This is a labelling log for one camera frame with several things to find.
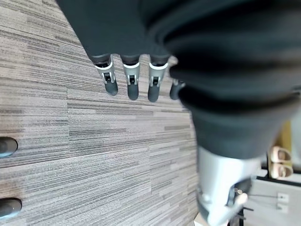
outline beige shoe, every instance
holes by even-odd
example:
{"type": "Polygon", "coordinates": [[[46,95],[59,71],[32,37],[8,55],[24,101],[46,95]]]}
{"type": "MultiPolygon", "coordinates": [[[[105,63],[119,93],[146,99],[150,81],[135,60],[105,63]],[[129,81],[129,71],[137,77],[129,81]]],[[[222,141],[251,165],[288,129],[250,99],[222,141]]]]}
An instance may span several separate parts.
{"type": "Polygon", "coordinates": [[[283,165],[280,163],[271,163],[270,175],[274,179],[282,179],[289,177],[293,174],[293,168],[291,166],[283,165]]]}
{"type": "Polygon", "coordinates": [[[288,163],[292,161],[291,153],[285,148],[274,146],[270,151],[271,161],[274,163],[288,163]]]}

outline black cable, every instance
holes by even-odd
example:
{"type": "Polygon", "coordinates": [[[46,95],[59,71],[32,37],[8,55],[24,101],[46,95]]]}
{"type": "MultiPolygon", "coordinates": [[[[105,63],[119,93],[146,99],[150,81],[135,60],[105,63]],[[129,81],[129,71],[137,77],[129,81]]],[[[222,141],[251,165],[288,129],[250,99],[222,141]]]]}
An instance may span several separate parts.
{"type": "Polygon", "coordinates": [[[278,196],[264,195],[264,194],[250,194],[249,196],[267,197],[267,198],[277,198],[278,196]]]}

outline white wall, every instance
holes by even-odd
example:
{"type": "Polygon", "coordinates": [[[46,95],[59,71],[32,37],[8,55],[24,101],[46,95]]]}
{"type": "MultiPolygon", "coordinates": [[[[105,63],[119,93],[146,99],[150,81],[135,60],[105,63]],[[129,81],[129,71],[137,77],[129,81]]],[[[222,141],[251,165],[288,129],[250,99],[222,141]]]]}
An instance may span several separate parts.
{"type": "Polygon", "coordinates": [[[255,180],[250,194],[277,197],[277,193],[289,195],[288,213],[276,209],[277,198],[250,196],[245,210],[247,226],[300,226],[301,225],[301,187],[282,185],[273,182],[255,180]]]}

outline metal bracket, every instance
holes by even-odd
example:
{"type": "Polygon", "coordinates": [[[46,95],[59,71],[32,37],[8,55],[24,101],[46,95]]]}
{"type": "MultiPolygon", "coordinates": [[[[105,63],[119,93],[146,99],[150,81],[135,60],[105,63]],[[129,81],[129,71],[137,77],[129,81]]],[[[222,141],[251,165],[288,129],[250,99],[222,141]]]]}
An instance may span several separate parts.
{"type": "Polygon", "coordinates": [[[123,64],[124,74],[126,76],[128,85],[138,85],[139,82],[139,73],[140,73],[140,64],[139,62],[135,65],[125,65],[123,64]]]}
{"type": "Polygon", "coordinates": [[[107,84],[108,82],[111,82],[111,83],[115,82],[116,78],[115,78],[114,64],[113,64],[112,57],[111,57],[111,62],[109,64],[109,66],[99,67],[99,66],[95,65],[95,67],[97,68],[98,73],[102,76],[103,82],[105,84],[107,84]]]}
{"type": "Polygon", "coordinates": [[[165,69],[167,68],[167,66],[168,63],[164,64],[163,66],[154,66],[150,63],[149,66],[150,87],[153,87],[154,85],[159,87],[161,85],[164,77],[165,69]]]}

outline gray carpet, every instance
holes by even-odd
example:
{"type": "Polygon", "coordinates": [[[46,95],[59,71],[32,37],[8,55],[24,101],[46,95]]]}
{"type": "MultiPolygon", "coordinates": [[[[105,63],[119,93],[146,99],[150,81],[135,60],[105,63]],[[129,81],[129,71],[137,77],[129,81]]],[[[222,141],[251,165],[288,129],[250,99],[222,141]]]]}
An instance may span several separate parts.
{"type": "Polygon", "coordinates": [[[127,97],[101,77],[53,0],[0,0],[0,136],[19,150],[0,159],[0,198],[22,212],[4,225],[186,225],[197,213],[189,113],[169,97],[127,97]]]}

